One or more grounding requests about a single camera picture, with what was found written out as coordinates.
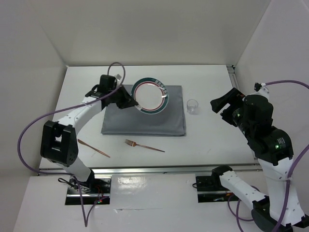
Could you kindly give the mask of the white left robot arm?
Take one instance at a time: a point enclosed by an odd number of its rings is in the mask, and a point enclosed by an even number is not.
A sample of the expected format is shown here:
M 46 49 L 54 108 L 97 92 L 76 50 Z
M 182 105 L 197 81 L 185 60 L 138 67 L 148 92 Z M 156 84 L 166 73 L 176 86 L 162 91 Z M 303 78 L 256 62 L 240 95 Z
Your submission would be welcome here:
M 77 135 L 88 121 L 109 104 L 116 104 L 119 109 L 138 105 L 116 77 L 102 75 L 99 84 L 86 93 L 81 107 L 58 121 L 49 120 L 43 126 L 41 156 L 73 174 L 79 189 L 85 193 L 93 191 L 98 180 L 94 172 L 78 158 Z

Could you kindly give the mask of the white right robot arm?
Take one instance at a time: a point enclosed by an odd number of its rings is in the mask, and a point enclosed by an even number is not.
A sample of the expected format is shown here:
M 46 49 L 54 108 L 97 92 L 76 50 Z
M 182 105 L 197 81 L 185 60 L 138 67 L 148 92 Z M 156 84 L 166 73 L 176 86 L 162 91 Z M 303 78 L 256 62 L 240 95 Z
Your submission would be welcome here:
M 268 193 L 257 191 L 227 165 L 213 169 L 212 187 L 234 193 L 250 209 L 253 221 L 264 232 L 291 232 L 294 227 L 308 227 L 309 217 L 300 206 L 292 178 L 299 159 L 294 159 L 289 135 L 273 126 L 273 105 L 266 84 L 255 84 L 250 95 L 233 88 L 210 104 L 215 113 L 239 128 L 246 138 L 263 170 Z

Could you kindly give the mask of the grey cloth placemat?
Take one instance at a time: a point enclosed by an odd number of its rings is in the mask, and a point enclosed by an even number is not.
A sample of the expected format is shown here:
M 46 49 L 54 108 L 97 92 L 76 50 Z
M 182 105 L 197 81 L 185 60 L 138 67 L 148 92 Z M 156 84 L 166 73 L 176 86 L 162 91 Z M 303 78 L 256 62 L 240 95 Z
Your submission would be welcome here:
M 170 94 L 166 108 L 154 115 L 136 107 L 119 109 L 116 104 L 105 108 L 101 134 L 178 137 L 186 135 L 186 122 L 181 86 L 167 86 Z

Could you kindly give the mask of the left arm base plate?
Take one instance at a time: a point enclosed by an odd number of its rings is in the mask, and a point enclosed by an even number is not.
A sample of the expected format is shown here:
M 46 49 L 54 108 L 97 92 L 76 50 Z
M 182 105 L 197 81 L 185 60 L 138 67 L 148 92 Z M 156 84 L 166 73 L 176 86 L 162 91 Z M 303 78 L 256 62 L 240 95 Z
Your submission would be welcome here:
M 76 181 L 73 178 L 69 180 L 58 178 L 58 182 L 66 184 L 68 187 L 65 205 L 81 205 L 80 192 Z M 91 188 L 81 185 L 84 205 L 92 205 L 94 202 L 98 202 L 97 205 L 110 204 L 111 183 L 112 178 L 104 176 L 103 178 L 99 178 Z

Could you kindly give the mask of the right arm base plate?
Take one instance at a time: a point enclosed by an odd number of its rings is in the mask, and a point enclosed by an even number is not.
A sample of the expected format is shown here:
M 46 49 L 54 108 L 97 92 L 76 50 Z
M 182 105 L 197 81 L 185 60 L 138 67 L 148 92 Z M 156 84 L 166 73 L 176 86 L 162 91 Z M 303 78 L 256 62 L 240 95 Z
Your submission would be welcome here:
M 236 197 L 228 189 L 217 186 L 211 176 L 196 176 L 196 182 L 192 187 L 197 190 L 197 198 L 199 203 L 214 203 L 237 201 Z

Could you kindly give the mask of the white plate green red rim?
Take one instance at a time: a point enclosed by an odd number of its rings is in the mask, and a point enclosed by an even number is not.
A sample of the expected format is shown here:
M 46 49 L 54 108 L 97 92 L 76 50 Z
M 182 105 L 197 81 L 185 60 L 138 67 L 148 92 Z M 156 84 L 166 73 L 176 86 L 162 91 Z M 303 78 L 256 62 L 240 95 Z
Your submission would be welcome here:
M 131 96 L 138 103 L 135 107 L 140 112 L 148 115 L 162 112 L 169 102 L 166 86 L 152 77 L 138 80 L 132 86 Z

